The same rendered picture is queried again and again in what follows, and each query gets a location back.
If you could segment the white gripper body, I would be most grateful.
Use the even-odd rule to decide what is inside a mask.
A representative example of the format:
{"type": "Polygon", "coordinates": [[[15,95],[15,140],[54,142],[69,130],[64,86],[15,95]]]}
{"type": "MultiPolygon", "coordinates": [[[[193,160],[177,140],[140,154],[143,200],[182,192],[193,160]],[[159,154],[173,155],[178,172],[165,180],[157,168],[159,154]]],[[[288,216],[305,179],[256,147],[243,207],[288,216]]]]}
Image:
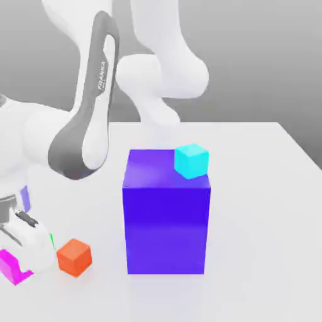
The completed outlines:
{"type": "Polygon", "coordinates": [[[21,271],[35,274],[50,269],[57,260],[50,234],[41,223],[30,226],[18,219],[0,224],[0,248],[17,258],[21,271]]]}

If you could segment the small magenta cube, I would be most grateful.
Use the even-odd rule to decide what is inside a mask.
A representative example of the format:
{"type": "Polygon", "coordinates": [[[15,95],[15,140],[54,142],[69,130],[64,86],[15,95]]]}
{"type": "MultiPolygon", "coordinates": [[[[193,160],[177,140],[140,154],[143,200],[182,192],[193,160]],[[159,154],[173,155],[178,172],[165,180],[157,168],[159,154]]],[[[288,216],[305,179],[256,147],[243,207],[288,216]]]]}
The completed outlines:
{"type": "Polygon", "coordinates": [[[22,272],[18,259],[5,249],[0,250],[0,272],[14,286],[17,286],[34,274],[31,270],[22,272]]]}

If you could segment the small orange cube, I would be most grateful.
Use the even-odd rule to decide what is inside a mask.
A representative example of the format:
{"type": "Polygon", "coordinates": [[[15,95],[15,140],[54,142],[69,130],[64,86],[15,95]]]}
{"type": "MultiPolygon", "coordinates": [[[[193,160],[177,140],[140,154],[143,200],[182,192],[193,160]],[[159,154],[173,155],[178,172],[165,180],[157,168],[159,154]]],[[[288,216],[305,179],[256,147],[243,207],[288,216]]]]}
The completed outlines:
{"type": "Polygon", "coordinates": [[[78,277],[92,264],[91,247],[73,238],[57,251],[57,259],[60,270],[78,277]]]}

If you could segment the small cyan cube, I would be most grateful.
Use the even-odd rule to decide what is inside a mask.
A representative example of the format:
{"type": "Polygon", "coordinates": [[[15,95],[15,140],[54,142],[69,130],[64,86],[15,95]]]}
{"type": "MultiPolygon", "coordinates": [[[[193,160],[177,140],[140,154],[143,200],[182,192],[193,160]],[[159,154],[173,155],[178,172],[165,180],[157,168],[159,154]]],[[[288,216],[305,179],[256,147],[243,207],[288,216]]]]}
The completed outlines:
{"type": "Polygon", "coordinates": [[[209,152],[192,143],[175,148],[174,169],[186,179],[194,179],[208,173],[209,152]]]}

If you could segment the large blue box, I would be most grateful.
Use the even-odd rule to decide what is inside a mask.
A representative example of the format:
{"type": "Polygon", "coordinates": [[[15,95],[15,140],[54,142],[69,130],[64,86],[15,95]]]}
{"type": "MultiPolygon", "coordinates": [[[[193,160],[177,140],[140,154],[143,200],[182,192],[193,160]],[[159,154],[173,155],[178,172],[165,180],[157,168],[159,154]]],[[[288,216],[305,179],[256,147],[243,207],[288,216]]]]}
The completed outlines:
{"type": "Polygon", "coordinates": [[[131,149],[122,186],[129,274],[202,275],[211,184],[174,169],[173,150],[131,149]]]}

